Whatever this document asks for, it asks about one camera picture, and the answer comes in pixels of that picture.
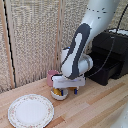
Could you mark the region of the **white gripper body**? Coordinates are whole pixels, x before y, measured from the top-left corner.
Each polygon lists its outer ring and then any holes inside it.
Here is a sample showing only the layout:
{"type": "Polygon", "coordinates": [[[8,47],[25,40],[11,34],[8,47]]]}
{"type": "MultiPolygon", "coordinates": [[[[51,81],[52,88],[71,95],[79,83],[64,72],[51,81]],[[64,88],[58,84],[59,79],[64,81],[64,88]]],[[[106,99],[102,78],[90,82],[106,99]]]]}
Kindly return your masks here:
{"type": "Polygon", "coordinates": [[[65,78],[63,75],[53,76],[53,87],[54,88],[68,88],[68,87],[79,87],[85,85],[85,77],[80,76],[73,80],[65,78]]]}

